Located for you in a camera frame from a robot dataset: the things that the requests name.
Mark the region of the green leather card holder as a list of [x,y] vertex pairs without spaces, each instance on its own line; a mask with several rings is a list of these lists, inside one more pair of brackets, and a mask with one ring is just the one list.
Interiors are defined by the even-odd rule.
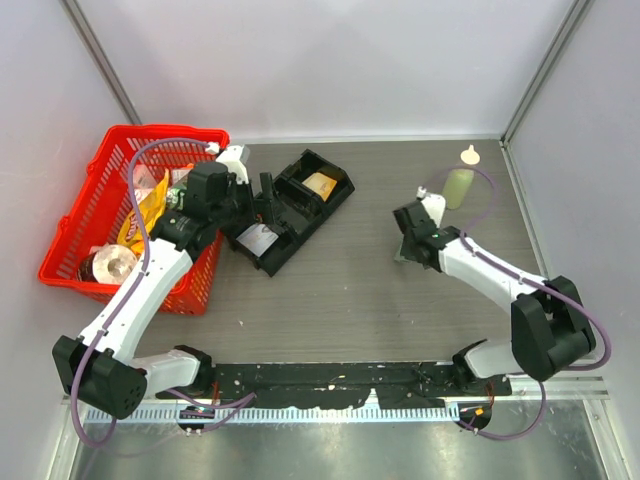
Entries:
[[410,263],[415,261],[410,248],[405,245],[404,241],[400,243],[396,253],[394,254],[394,261],[398,263]]

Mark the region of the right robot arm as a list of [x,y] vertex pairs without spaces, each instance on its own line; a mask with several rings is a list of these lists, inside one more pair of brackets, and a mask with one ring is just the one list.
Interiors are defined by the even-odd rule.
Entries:
[[510,339],[480,340],[453,356],[451,380],[472,395],[488,379],[523,373],[544,382],[596,348],[577,288],[559,276],[528,276],[487,252],[454,227],[442,227],[444,210],[428,198],[393,211],[403,236],[400,255],[462,281],[506,312]]

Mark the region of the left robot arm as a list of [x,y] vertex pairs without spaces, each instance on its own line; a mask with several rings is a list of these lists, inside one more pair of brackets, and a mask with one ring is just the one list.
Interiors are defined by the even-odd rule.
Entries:
[[145,358],[134,354],[170,290],[215,242],[219,229],[254,216],[242,161],[218,158],[190,171],[180,209],[155,222],[141,259],[112,300],[79,336],[55,343],[54,363],[72,403],[125,419],[143,399],[171,388],[193,398],[212,390],[212,359],[199,350],[177,346]]

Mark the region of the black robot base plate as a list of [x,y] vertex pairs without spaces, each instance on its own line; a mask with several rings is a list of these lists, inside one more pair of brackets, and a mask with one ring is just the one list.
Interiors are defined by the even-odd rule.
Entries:
[[217,364],[203,388],[188,395],[223,403],[253,393],[251,405],[264,409],[360,408],[375,394],[382,409],[439,407],[446,397],[506,397],[512,394],[503,376],[462,384],[451,364],[262,363]]

